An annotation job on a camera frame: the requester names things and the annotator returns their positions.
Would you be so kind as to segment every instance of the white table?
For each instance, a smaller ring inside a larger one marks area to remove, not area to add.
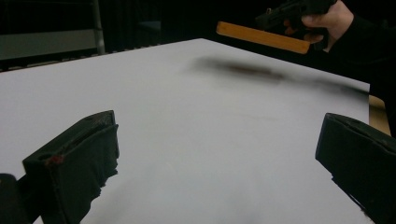
[[[315,160],[365,83],[204,39],[0,74],[0,172],[113,109],[119,174],[83,223],[370,223]]]

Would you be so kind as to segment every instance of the black object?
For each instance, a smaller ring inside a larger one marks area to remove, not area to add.
[[[283,35],[285,32],[283,22],[290,20],[291,27],[299,30],[295,35],[298,37],[305,33],[305,27],[301,21],[303,15],[325,14],[335,2],[336,0],[288,0],[275,9],[268,8],[264,14],[256,18],[256,22],[259,29]],[[314,48],[316,50],[327,48],[327,30],[325,28],[317,28],[311,32],[324,36],[320,42],[314,44]]]
[[[328,113],[316,159],[373,222],[396,223],[396,139],[356,119]]]
[[[23,160],[26,175],[0,174],[0,223],[78,224],[117,173],[114,112],[88,116]]]

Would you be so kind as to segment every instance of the wooden block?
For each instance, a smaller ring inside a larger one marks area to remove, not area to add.
[[[309,50],[308,41],[291,38],[283,35],[276,35],[261,30],[235,25],[224,21],[219,21],[217,27],[219,35],[246,40],[256,44],[285,49],[296,53],[306,54]]]

